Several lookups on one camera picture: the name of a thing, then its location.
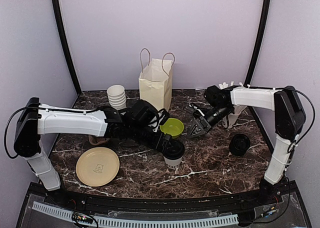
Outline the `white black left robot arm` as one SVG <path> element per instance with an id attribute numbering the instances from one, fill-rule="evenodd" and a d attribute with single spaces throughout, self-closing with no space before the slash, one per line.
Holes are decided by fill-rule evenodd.
<path id="1" fill-rule="evenodd" d="M 160 130 L 169 118 L 164 109 L 157 110 L 139 99 L 132 107 L 117 110 L 100 106 L 92 110 L 54 107 L 32 97 L 27 105 L 15 111 L 16 122 L 13 149 L 23 157 L 39 177 L 51 198 L 67 206 L 70 194 L 62 188 L 62 180 L 41 146 L 41 136 L 47 134 L 80 134 L 103 138 L 131 139 L 163 155 L 174 150 L 174 139 Z"/>

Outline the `cream paper bag with handles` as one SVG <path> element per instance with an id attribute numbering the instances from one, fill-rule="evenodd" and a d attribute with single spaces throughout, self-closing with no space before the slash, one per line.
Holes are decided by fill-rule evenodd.
<path id="1" fill-rule="evenodd" d="M 176 58 L 167 52 L 161 59 L 151 58 L 147 48 L 139 54 L 141 72 L 138 78 L 139 97 L 152 104 L 158 111 L 169 110 L 172 101 L 173 66 Z"/>

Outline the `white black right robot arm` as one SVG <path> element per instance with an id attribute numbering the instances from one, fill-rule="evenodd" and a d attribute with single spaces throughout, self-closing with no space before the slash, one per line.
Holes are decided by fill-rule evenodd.
<path id="1" fill-rule="evenodd" d="M 193 139 L 209 133 L 236 107 L 245 106 L 269 110 L 273 113 L 275 146 L 263 181 L 277 184 L 291 164 L 295 148 L 309 133 L 316 120 L 316 109 L 311 99 L 293 86 L 258 87 L 233 85 L 220 89 L 209 86 L 203 94 L 210 109 L 190 103 L 185 110 L 193 115 L 187 138 Z"/>

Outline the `brown cardboard cup carrier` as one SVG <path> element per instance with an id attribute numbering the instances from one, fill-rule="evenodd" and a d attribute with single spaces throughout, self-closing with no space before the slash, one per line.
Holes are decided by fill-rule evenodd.
<path id="1" fill-rule="evenodd" d="M 110 140 L 110 138 L 97 137 L 97 136 L 89 135 L 89 136 L 88 136 L 88 140 L 89 140 L 89 143 L 90 143 L 92 146 L 100 146 L 100 145 L 103 145 L 103 144 L 108 143 L 108 141 Z"/>

